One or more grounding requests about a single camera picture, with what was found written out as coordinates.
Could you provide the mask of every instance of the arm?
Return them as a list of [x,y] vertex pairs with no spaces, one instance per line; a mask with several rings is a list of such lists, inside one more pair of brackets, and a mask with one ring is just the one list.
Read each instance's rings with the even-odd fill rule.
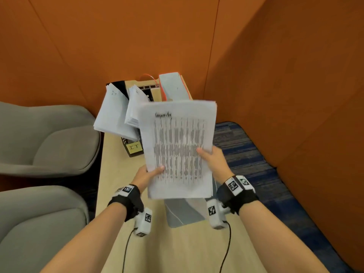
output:
[[[222,184],[234,175],[218,147],[213,146],[212,154],[201,148],[197,152],[207,161],[217,182]],[[239,216],[269,273],[328,272],[315,254],[260,201],[244,204]]]
[[[136,185],[142,193],[150,179],[163,170],[164,168],[157,168],[148,173],[144,165],[138,170],[131,184]],[[67,243],[41,273],[101,272],[125,217],[125,206],[112,203]]]

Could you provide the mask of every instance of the patterned carpet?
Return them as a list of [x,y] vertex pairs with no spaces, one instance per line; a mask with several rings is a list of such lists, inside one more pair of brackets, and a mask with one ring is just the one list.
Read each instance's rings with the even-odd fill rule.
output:
[[[331,273],[354,272],[341,260],[325,236],[282,183],[275,168],[264,160],[238,124],[232,122],[216,124],[214,145],[222,148],[233,172],[248,178],[255,187],[260,201],[316,254]],[[65,186],[80,194],[87,202],[90,219],[95,216],[101,155],[102,148],[91,169],[82,175],[46,180],[46,184]]]

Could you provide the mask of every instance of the orange wire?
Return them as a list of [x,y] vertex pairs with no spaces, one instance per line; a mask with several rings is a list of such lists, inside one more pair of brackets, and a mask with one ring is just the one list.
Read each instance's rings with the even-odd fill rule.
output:
[[155,84],[157,84],[158,85],[158,82],[155,80],[155,78],[154,77],[152,77],[150,74],[142,74],[141,75],[141,77],[142,76],[150,76],[151,78],[153,78],[153,80],[155,81]]

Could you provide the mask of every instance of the gray armchair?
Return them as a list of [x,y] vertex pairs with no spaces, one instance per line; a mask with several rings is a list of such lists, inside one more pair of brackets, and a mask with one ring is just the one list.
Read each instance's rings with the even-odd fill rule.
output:
[[84,173],[100,146],[94,121],[77,105],[23,107],[0,102],[0,174],[48,178]]
[[38,273],[89,222],[87,205],[61,186],[0,192],[0,273]]

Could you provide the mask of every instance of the hand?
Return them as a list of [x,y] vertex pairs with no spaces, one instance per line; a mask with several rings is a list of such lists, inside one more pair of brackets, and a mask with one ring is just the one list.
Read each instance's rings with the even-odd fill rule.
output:
[[164,171],[164,166],[157,167],[151,172],[147,172],[147,165],[141,166],[137,174],[135,175],[133,181],[130,184],[136,185],[140,191],[140,194],[148,187],[149,181],[158,174]]
[[198,155],[207,162],[210,170],[212,171],[212,176],[220,184],[224,183],[234,175],[227,165],[224,154],[220,148],[212,146],[212,154],[204,151],[200,147],[198,147],[196,151]]

